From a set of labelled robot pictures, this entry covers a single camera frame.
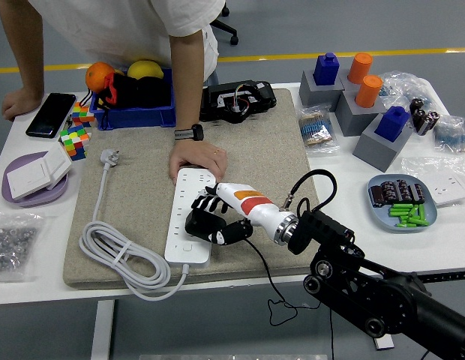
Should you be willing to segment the person's left hand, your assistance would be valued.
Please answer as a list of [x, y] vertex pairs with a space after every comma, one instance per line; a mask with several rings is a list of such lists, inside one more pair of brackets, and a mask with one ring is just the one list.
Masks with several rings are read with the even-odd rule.
[[206, 168], [219, 182], [227, 170], [227, 151], [207, 141], [177, 140], [169, 154], [169, 177], [177, 182], [179, 170], [185, 165]]

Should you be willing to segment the person's right hand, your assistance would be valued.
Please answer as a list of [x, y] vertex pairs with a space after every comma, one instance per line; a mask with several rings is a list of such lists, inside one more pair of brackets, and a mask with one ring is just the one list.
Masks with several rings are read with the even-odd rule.
[[17, 116], [36, 110], [42, 102], [43, 91], [21, 88], [7, 93], [1, 105], [1, 114], [5, 120], [13, 121]]

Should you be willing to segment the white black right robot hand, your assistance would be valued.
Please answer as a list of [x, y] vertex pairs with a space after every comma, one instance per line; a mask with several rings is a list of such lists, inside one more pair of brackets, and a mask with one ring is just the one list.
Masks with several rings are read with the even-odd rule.
[[[222, 213], [231, 208], [243, 218], [228, 224], [214, 213], [219, 203], [223, 203]], [[285, 245], [299, 222], [291, 211], [280, 209], [246, 184], [218, 183], [214, 187], [205, 187], [191, 208], [185, 231], [216, 245], [232, 245], [245, 240], [253, 234], [254, 227], [262, 227], [274, 243]]]

